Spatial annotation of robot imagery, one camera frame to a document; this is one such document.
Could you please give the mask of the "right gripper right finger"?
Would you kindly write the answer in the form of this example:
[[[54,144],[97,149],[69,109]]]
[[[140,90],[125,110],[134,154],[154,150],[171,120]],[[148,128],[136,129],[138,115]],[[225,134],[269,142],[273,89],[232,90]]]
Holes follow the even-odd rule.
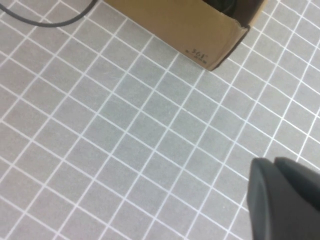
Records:
[[[320,174],[287,157],[276,157],[274,164],[293,189],[320,211]]]

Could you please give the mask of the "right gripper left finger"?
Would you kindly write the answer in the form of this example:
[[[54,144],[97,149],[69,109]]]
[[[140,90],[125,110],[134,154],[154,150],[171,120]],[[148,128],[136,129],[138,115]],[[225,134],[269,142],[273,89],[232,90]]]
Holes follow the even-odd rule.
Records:
[[[274,161],[254,158],[250,165],[247,205],[252,238],[318,240],[320,212],[300,197]]]

